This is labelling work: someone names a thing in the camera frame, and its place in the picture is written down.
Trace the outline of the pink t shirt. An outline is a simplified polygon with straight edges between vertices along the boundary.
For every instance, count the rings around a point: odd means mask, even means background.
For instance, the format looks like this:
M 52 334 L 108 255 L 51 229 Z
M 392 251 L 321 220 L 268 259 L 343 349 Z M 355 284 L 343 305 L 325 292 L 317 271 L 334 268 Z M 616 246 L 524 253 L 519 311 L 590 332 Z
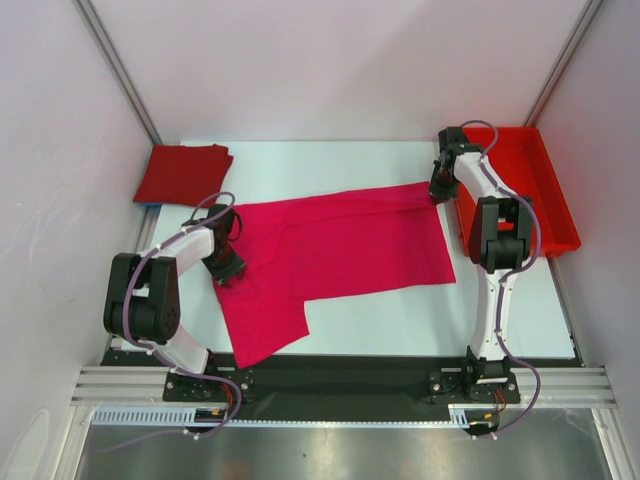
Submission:
M 455 282 L 427 183 L 245 204 L 243 278 L 216 288 L 238 367 L 309 333 L 304 304 Z

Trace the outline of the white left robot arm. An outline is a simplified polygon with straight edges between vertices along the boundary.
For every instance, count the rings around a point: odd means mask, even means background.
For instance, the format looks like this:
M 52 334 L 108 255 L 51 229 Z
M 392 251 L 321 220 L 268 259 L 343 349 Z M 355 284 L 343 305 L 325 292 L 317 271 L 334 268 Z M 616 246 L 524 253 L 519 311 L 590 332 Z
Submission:
M 181 325 L 179 278 L 202 265 L 217 286 L 242 278 L 246 262 L 236 253 L 243 223 L 229 205 L 215 204 L 204 218 L 190 217 L 178 233 L 139 253 L 119 253 L 111 263 L 103 326 L 187 375 L 185 388 L 199 400 L 213 398 L 219 374 L 211 351 Z

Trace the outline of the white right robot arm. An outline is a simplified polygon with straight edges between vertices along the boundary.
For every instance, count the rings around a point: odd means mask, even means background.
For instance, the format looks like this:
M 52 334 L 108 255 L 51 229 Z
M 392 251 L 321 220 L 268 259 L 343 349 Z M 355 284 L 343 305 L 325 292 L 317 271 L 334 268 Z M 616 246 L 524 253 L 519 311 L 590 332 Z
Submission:
M 516 362 L 507 346 L 511 295 L 518 275 L 533 266 L 541 248 L 541 227 L 533 201 L 518 195 L 489 162 L 491 146 L 472 143 L 464 127 L 438 133 L 428 194 L 438 205 L 465 188 L 475 202 L 469 258 L 477 267 L 476 323 L 454 385 L 444 388 L 455 398 L 485 403 L 497 400 L 513 383 Z

